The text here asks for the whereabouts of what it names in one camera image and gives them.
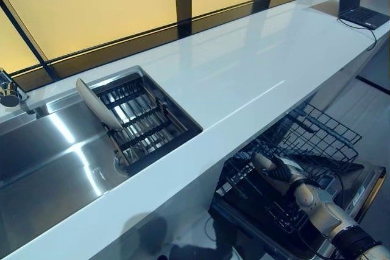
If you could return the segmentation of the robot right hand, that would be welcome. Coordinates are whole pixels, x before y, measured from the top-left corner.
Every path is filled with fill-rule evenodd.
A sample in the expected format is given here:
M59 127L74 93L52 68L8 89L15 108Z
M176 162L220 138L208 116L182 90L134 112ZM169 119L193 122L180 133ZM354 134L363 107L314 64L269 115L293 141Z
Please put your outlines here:
M268 171L271 178L286 183L305 178L303 169L297 163L277 155L274 155L271 161L274 164L274 167Z

